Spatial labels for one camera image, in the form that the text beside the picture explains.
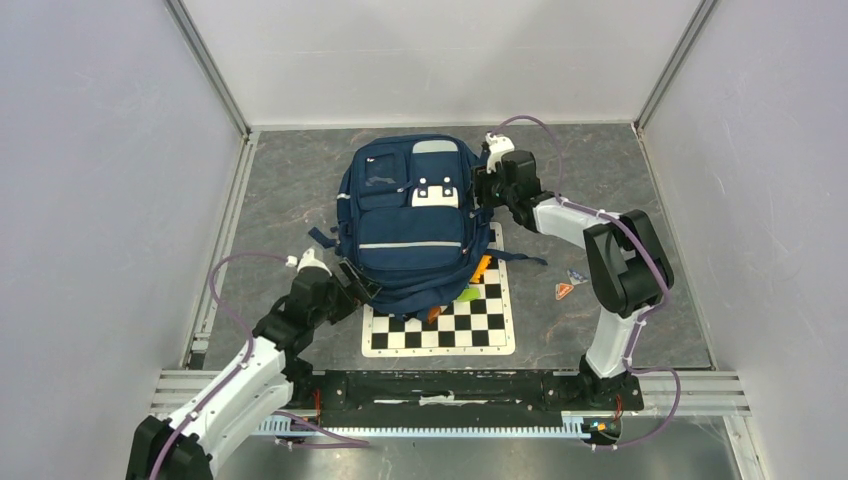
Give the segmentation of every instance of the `white wall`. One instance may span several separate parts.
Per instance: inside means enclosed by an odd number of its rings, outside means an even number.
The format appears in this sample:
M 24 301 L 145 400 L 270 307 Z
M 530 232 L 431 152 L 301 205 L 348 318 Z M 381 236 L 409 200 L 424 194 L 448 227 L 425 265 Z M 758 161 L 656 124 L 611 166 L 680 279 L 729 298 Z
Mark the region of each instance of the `white wall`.
M 186 0 L 253 125 L 629 121 L 698 0 Z
M 124 478 L 238 136 L 161 1 L 6 1 L 0 29 L 0 478 Z
M 719 3 L 647 147 L 773 478 L 842 478 L 848 3 Z

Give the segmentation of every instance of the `backpack strap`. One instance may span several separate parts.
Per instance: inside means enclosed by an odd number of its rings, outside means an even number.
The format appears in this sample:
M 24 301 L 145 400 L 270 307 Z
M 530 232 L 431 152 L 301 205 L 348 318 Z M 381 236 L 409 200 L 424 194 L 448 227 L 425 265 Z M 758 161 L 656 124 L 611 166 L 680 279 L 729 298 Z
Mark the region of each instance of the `backpack strap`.
M 548 265 L 548 261 L 541 257 L 531 257 L 523 253 L 509 253 L 504 252 L 503 250 L 495 250 L 493 248 L 486 250 L 486 255 L 489 255 L 490 257 L 496 258 L 498 260 L 503 260 L 505 262 L 511 262 L 513 260 L 533 260 L 539 265 Z
M 324 235 L 324 232 L 318 230 L 318 227 L 312 227 L 309 230 L 309 236 L 324 248 L 333 248 L 336 246 L 336 241 Z
M 485 167 L 486 164 L 489 162 L 489 155 L 490 153 L 488 149 L 480 152 L 479 157 L 477 155 L 474 155 L 472 157 L 473 160 L 471 161 L 471 168 Z

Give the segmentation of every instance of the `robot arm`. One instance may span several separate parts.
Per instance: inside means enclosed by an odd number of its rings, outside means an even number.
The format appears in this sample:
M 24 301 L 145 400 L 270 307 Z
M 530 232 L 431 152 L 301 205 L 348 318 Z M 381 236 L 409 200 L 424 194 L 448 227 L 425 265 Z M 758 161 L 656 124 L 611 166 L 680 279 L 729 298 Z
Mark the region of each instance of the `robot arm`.
M 312 343 L 324 321 L 332 324 L 353 313 L 360 294 L 373 295 L 361 279 L 342 286 L 309 249 L 298 261 L 289 294 L 278 300 L 253 330 L 253 352 L 238 355 L 206 388 L 165 420 L 147 417 L 138 426 L 130 452 L 127 480 L 147 479 L 174 427 L 192 419 L 166 456 L 160 480 L 211 480 L 256 426 L 293 398 L 308 397 L 312 366 L 297 356 Z M 343 271 L 352 275 L 342 265 Z M 216 392 L 196 411 L 211 392 Z
M 595 338 L 580 362 L 587 394 L 604 396 L 626 380 L 624 358 L 639 315 L 661 300 L 661 291 L 645 260 L 634 255 L 624 233 L 597 215 L 564 208 L 554 194 L 542 190 L 531 152 L 514 150 L 502 135 L 486 136 L 486 166 L 474 173 L 477 202 L 507 206 L 513 220 L 526 229 L 561 238 L 586 250 L 592 288 L 601 304 Z M 648 215 L 641 210 L 619 219 L 643 244 L 670 288 L 674 274 Z

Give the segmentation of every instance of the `orange object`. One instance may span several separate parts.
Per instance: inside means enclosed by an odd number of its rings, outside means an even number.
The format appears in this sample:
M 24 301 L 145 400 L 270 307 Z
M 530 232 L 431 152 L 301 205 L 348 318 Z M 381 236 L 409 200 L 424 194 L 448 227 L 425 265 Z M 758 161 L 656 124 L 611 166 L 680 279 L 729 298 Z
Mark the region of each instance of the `orange object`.
M 433 322 L 442 314 L 442 307 L 433 307 L 427 312 L 427 323 L 432 325 Z
M 574 285 L 569 285 L 567 283 L 558 283 L 557 284 L 557 300 L 562 300 L 566 295 L 571 293 L 574 290 Z
M 483 258 L 480 259 L 480 265 L 477 265 L 477 270 L 474 270 L 471 283 L 480 283 L 483 281 L 483 274 L 489 268 L 490 263 L 492 263 L 492 257 L 490 255 L 483 255 Z

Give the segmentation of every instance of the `reflective stripe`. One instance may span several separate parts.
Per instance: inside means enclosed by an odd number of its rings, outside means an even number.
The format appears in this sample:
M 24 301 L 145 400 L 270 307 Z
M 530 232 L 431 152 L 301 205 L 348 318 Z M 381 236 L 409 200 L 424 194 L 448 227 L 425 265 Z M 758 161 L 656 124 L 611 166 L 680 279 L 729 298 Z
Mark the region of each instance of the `reflective stripe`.
M 423 140 L 412 146 L 412 153 L 458 152 L 459 147 L 450 140 Z
M 460 242 L 408 242 L 408 243 L 365 243 L 359 246 L 360 249 L 366 250 L 370 248 L 408 248 L 408 247 L 461 247 Z

